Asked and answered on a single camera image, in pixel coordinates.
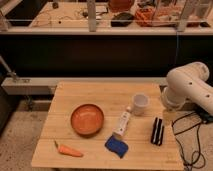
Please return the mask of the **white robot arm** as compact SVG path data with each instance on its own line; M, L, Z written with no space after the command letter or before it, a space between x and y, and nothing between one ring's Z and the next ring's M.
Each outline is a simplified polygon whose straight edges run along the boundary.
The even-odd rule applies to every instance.
M161 94L167 110L179 110L187 99L200 107L197 114L205 124L213 123L213 87L206 81L209 68L202 62L192 62L170 70L166 76L167 86Z

